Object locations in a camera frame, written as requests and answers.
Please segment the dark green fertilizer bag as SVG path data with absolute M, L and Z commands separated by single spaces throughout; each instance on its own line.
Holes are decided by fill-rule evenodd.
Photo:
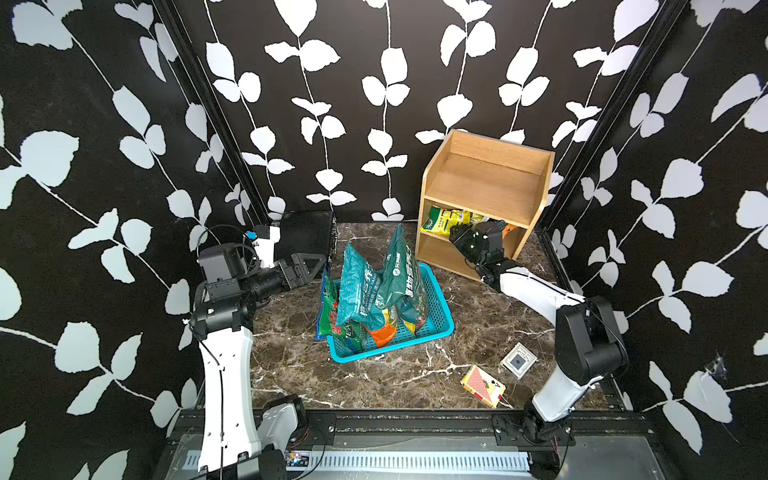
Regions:
M 391 317 L 416 334 L 428 317 L 426 287 L 418 262 L 399 225 L 389 242 L 376 306 L 388 308 Z

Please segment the green blue-edged soil bag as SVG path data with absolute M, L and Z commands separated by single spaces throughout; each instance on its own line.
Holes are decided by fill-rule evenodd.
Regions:
M 342 345 L 349 352 L 360 353 L 364 340 L 361 326 L 353 321 L 346 321 L 341 325 L 337 323 L 339 292 L 327 266 L 323 269 L 321 280 L 322 308 L 317 317 L 315 338 L 323 340 L 331 337 L 336 344 Z

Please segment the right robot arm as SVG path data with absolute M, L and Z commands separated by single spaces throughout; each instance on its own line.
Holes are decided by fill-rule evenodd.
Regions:
M 564 419 L 592 385 L 628 366 L 611 304 L 562 289 L 506 257 L 499 223 L 454 225 L 449 240 L 486 285 L 532 308 L 555 328 L 556 367 L 530 401 L 533 420 Z

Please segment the teal and orange fertilizer bag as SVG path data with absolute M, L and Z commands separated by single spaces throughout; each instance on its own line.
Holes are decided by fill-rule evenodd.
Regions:
M 388 308 L 376 306 L 382 277 L 351 244 L 346 246 L 343 260 L 337 324 L 361 326 L 377 348 L 384 347 L 394 339 L 398 327 Z

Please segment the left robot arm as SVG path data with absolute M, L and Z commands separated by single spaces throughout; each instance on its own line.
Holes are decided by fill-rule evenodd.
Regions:
M 254 416 L 251 392 L 253 317 L 272 296 L 309 284 L 323 254 L 295 253 L 266 264 L 252 246 L 203 250 L 204 280 L 195 291 L 189 328 L 205 372 L 205 423 L 197 470 L 201 479 L 285 479 L 288 446 L 306 428 L 302 401 L 288 395 Z

